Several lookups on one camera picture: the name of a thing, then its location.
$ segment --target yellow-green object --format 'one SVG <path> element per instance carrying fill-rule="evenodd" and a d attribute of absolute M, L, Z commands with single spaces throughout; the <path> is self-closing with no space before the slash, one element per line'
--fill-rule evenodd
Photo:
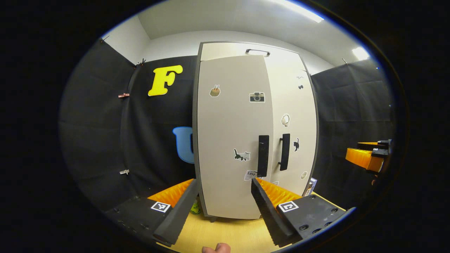
<path fill-rule="evenodd" d="M 192 205 L 191 213 L 192 214 L 199 214 L 200 213 L 200 207 L 198 206 L 197 200 L 195 200 L 194 204 Z"/>

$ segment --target yellow letter f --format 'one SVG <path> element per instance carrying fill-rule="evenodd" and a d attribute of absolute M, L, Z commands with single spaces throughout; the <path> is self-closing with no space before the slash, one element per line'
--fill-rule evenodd
<path fill-rule="evenodd" d="M 155 73 L 155 78 L 153 79 L 152 89 L 148 91 L 149 96 L 164 95 L 167 93 L 167 89 L 164 88 L 164 84 L 167 82 L 167 85 L 171 86 L 175 81 L 175 73 L 170 72 L 167 75 L 167 72 L 169 71 L 174 71 L 177 74 L 180 74 L 181 72 L 183 72 L 183 67 L 181 65 L 176 65 L 156 68 L 155 70 L 153 70 L 153 73 Z"/>

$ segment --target wardrobe handle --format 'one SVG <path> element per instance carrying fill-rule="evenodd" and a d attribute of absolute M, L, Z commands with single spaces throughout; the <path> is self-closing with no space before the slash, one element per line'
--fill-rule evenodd
<path fill-rule="evenodd" d="M 267 53 L 267 55 L 266 55 L 266 56 L 269 56 L 269 55 L 270 55 L 270 52 L 268 52 L 268 51 L 264 51 L 264 50 L 257 50 L 257 49 L 247 49 L 247 50 L 245 50 L 245 53 L 247 53 L 247 54 L 248 54 L 248 52 L 250 52 L 250 50 L 253 50 L 253 51 L 261 51 L 261 52 L 266 52 L 266 53 Z"/>
<path fill-rule="evenodd" d="M 257 176 L 267 176 L 268 164 L 269 164 L 269 136 L 259 136 Z"/>
<path fill-rule="evenodd" d="M 283 142 L 283 146 L 281 149 L 281 162 L 278 162 L 278 164 L 280 165 L 280 170 L 285 171 L 288 169 L 291 134 L 283 134 L 283 137 L 280 138 L 280 140 Z"/>

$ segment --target white wardrobe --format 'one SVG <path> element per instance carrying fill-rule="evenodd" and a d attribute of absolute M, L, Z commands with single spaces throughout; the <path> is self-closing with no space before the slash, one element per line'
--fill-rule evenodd
<path fill-rule="evenodd" d="M 258 219 L 250 191 L 256 176 L 303 195 L 317 132 L 314 91 L 298 53 L 253 43 L 201 43 L 193 147 L 205 216 Z"/>

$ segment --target cat sticker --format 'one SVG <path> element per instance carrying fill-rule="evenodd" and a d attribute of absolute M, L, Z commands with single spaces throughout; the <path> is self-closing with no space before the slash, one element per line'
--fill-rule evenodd
<path fill-rule="evenodd" d="M 239 161 L 248 161 L 250 160 L 250 152 L 245 151 L 244 153 L 238 153 L 236 149 L 234 149 L 234 159 Z"/>
<path fill-rule="evenodd" d="M 294 148 L 295 148 L 294 152 L 300 148 L 300 144 L 298 143 L 298 138 L 297 138 L 297 141 L 294 141 Z"/>

